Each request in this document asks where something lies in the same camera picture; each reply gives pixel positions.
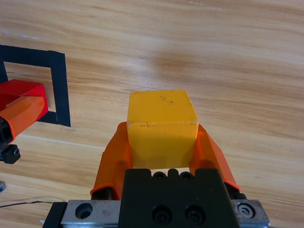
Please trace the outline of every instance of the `black bolt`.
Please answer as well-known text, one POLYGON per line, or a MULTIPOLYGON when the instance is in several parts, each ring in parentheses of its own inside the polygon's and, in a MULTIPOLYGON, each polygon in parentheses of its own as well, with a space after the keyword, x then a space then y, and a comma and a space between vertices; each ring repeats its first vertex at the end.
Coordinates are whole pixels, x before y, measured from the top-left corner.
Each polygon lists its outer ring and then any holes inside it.
POLYGON ((253 218, 255 216, 255 210, 250 204, 247 203, 240 203, 238 206, 238 211, 243 217, 247 219, 253 218))
POLYGON ((168 224, 169 223, 169 215, 166 211, 158 211, 155 213, 154 221, 158 224, 168 224))
POLYGON ((186 209, 186 218, 193 225, 200 225, 205 220, 205 214, 201 207, 192 205, 192 206, 188 206, 186 209))
POLYGON ((18 148, 14 149, 14 151, 13 151, 13 154, 14 154, 14 155, 18 155, 19 153, 20 153, 20 151, 19 151, 18 148))
POLYGON ((152 218, 159 225, 167 225, 172 219, 172 213, 168 207, 160 205, 154 207, 152 218))

